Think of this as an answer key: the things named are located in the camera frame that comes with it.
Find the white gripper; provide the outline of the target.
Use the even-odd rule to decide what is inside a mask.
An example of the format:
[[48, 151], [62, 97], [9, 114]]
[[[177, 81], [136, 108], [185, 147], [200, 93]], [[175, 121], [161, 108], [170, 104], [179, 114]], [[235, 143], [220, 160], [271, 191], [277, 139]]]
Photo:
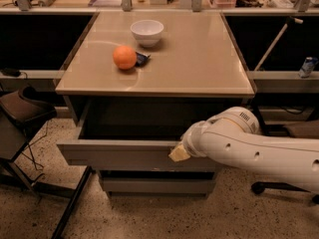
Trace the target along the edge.
[[194, 123], [182, 136], [181, 142], [175, 146], [168, 157], [174, 161], [184, 161], [193, 157], [210, 157], [212, 136], [208, 133], [211, 123], [199, 121]]

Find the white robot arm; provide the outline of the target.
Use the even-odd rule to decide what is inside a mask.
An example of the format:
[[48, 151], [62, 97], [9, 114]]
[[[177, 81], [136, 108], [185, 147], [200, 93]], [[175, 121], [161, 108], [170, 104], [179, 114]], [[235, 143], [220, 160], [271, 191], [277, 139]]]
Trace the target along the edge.
[[189, 127], [169, 158], [178, 162], [191, 157], [208, 157], [319, 193], [319, 140], [265, 136], [257, 117], [243, 107], [230, 108]]

